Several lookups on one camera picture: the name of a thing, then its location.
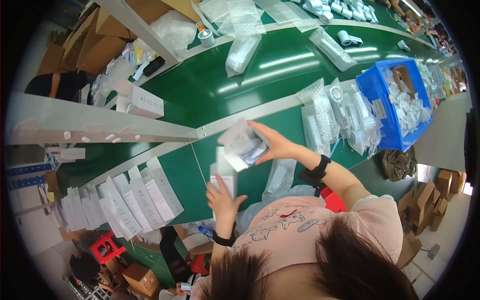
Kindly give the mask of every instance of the black wristband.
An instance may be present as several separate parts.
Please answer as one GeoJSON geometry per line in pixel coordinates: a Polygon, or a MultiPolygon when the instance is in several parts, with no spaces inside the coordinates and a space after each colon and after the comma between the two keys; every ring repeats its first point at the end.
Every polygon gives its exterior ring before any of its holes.
{"type": "Polygon", "coordinates": [[[298,178],[310,184],[311,186],[319,187],[322,184],[322,178],[326,175],[325,169],[327,164],[331,162],[332,161],[328,157],[322,155],[322,159],[320,160],[318,166],[311,171],[307,168],[304,168],[302,171],[300,171],[298,178]]]}
{"type": "Polygon", "coordinates": [[[222,246],[227,246],[227,247],[231,247],[233,246],[233,243],[235,243],[235,234],[233,234],[233,232],[235,232],[235,226],[237,225],[236,222],[233,223],[233,228],[232,228],[232,235],[230,236],[230,239],[224,239],[224,238],[221,238],[219,237],[218,235],[216,235],[216,231],[213,232],[213,240],[215,243],[219,244],[219,245],[222,245],[222,246]]]}

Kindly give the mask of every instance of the paper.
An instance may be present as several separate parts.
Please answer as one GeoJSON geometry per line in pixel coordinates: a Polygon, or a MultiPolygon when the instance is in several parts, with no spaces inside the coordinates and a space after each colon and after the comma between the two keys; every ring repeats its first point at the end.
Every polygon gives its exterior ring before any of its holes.
{"type": "Polygon", "coordinates": [[[61,159],[85,159],[85,148],[60,149],[61,159]]]}

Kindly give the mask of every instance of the pink shirt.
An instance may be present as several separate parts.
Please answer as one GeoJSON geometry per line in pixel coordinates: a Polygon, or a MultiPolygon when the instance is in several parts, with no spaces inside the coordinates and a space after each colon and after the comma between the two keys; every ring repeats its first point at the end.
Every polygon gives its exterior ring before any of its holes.
{"type": "MultiPolygon", "coordinates": [[[[315,239],[335,216],[320,205],[319,199],[312,196],[278,199],[258,213],[233,248],[247,246],[251,253],[267,251],[270,258],[264,276],[289,265],[316,263],[315,239]]],[[[347,216],[359,234],[376,245],[380,243],[396,263],[403,231],[392,196],[360,199],[350,212],[340,214],[347,216]]],[[[196,294],[193,287],[192,297],[196,294]]]]}

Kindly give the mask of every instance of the plastic bottle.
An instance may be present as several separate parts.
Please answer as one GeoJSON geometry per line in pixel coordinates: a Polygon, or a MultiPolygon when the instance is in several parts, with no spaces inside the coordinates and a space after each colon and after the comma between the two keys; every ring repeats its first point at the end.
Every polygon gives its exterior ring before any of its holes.
{"type": "Polygon", "coordinates": [[[203,226],[199,226],[198,231],[203,233],[204,235],[210,237],[210,238],[213,238],[213,231],[208,229],[208,228],[205,228],[203,226]]]}

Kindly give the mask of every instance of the dark hair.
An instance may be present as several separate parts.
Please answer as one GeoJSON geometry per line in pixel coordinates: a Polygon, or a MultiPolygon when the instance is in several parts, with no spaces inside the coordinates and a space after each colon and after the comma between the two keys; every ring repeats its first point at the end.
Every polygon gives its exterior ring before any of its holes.
{"type": "MultiPolygon", "coordinates": [[[[318,272],[312,278],[336,299],[418,300],[409,279],[379,245],[360,236],[344,216],[337,215],[315,241],[318,272]]],[[[266,263],[265,254],[251,255],[245,246],[225,254],[222,260],[212,262],[212,280],[202,286],[200,299],[264,299],[265,277],[255,281],[266,263]]]]}

